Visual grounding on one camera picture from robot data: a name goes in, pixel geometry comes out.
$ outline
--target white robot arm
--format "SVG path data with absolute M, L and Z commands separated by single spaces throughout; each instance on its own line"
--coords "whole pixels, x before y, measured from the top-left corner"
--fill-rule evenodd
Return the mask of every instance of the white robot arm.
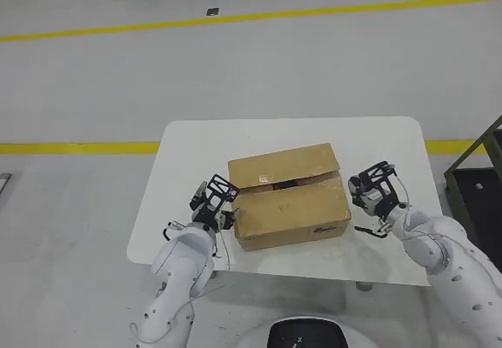
M 216 233 L 230 229 L 235 219 L 234 212 L 222 211 L 222 207 L 226 202 L 233 202 L 238 193 L 237 187 L 215 175 L 209 184 L 201 184 L 191 200 L 192 221 L 186 226 L 169 223 L 164 229 L 168 242 L 151 267 L 163 292 L 144 314 L 140 331 L 131 323 L 137 348 L 187 346 L 194 320 L 192 301 L 201 295 L 214 271 Z M 179 233 L 170 239 L 168 230 Z
M 502 348 L 502 274 L 457 221 L 428 217 L 409 202 L 399 202 L 389 180 L 392 174 L 393 166 L 381 162 L 349 180 L 353 203 L 385 223 L 377 232 L 358 230 L 379 238 L 391 231 L 409 257 L 426 269 L 438 299 L 458 324 L 480 346 Z

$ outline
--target wire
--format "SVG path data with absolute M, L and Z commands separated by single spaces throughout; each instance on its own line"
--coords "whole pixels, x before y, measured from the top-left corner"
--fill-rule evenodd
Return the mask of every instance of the wire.
M 227 255 L 227 271 L 231 271 L 230 253 L 227 251 L 227 245 L 225 245 L 225 239 L 222 230 L 219 231 L 219 235 L 222 238 L 222 244 L 224 245 L 225 254 Z
M 175 321 L 175 317 L 179 314 L 179 312 L 188 304 L 192 303 L 193 301 L 196 301 L 197 299 L 199 298 L 203 298 L 204 296 L 206 295 L 210 295 L 211 293 L 213 293 L 214 291 L 217 291 L 217 290 L 220 290 L 221 288 L 224 288 L 225 285 L 222 285 L 222 286 L 219 286 L 218 288 L 212 290 L 212 291 L 208 291 L 208 292 L 205 292 L 204 294 L 202 295 L 199 295 L 199 296 L 196 296 L 195 298 L 193 299 L 189 299 L 189 301 L 183 303 L 178 309 L 177 311 L 175 312 L 175 314 L 173 315 L 173 318 L 170 318 L 167 322 L 167 325 L 168 325 L 168 328 L 167 328 L 167 331 L 160 337 L 160 338 L 157 338 L 156 340 L 154 341 L 144 341 L 143 339 L 141 339 L 139 336 L 138 336 L 138 325 L 137 323 L 131 323 L 129 325 L 129 329 L 131 330 L 131 333 L 132 335 L 137 339 L 137 342 L 140 342 L 144 345 L 155 345 L 156 343 L 158 343 L 159 341 L 161 341 L 162 339 L 165 338 L 165 336 L 167 336 L 168 333 L 170 333 L 171 331 L 171 325 L 172 323 Z
M 406 230 L 405 230 L 405 222 L 409 218 L 409 210 L 411 209 L 411 205 L 409 204 L 409 192 L 407 192 L 407 189 L 405 188 L 404 183 L 398 177 L 398 174 L 396 174 L 396 179 L 399 181 L 399 184 L 404 189 L 404 191 L 405 191 L 405 197 L 407 198 L 407 209 L 405 210 L 405 213 L 401 214 L 401 215 L 405 214 L 404 222 L 402 223 L 401 227 L 403 228 L 404 232 L 406 232 Z

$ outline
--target box lid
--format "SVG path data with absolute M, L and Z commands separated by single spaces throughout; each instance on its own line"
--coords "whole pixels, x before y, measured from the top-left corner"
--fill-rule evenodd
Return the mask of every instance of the box lid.
M 328 143 L 235 159 L 228 167 L 230 182 L 239 189 L 339 171 Z

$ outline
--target tabletop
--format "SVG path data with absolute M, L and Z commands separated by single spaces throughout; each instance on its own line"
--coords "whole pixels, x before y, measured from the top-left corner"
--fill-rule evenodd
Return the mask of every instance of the tabletop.
M 172 220 L 191 218 L 189 202 L 196 188 L 214 174 L 228 178 L 227 162 L 241 157 L 331 143 L 346 184 L 351 175 L 386 160 L 396 165 L 411 204 L 441 215 L 436 186 L 417 121 L 410 117 L 332 117 L 252 120 L 176 121 L 167 126 L 127 248 L 130 261 L 151 264 L 166 242 L 162 229 Z M 396 190 L 402 200 L 405 193 Z M 307 278 L 427 286 L 425 270 L 405 254 L 394 236 L 378 239 L 352 225 L 374 227 L 351 205 L 350 227 L 339 238 L 243 251 L 233 235 L 218 236 L 216 270 Z

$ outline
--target yellow floor line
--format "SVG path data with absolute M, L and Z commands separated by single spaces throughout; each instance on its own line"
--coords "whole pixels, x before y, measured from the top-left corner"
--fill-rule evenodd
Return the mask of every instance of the yellow floor line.
M 133 25 L 114 26 L 107 28 L 93 29 L 76 29 L 62 30 L 39 34 L 14 35 L 8 37 L 0 37 L 0 44 L 16 41 L 33 41 L 45 40 L 59 37 L 83 37 L 88 35 L 101 35 L 122 33 L 129 31 L 142 30 L 164 30 L 171 28 L 186 28 L 202 25 L 214 25 L 223 23 L 251 22 L 264 21 L 279 18 L 296 18 L 296 17 L 315 17 L 327 15 L 340 15 L 350 13 L 365 13 L 365 12 L 380 12 L 390 10 L 409 10 L 422 9 L 437 6 L 460 5 L 467 3 L 487 3 L 491 0 L 417 0 L 405 1 L 398 3 L 369 3 L 355 6 L 331 7 L 324 9 L 309 9 L 309 10 L 282 10 L 278 12 L 256 13 L 250 15 L 236 15 L 226 17 L 206 17 L 198 19 L 190 19 L 176 22 L 161 22 L 161 23 L 143 23 Z
M 460 155 L 472 140 L 427 140 L 429 155 Z M 154 155 L 160 143 L 0 144 L 0 155 Z M 480 146 L 477 154 L 485 153 Z
M 0 155 L 153 155 L 160 143 L 0 144 Z

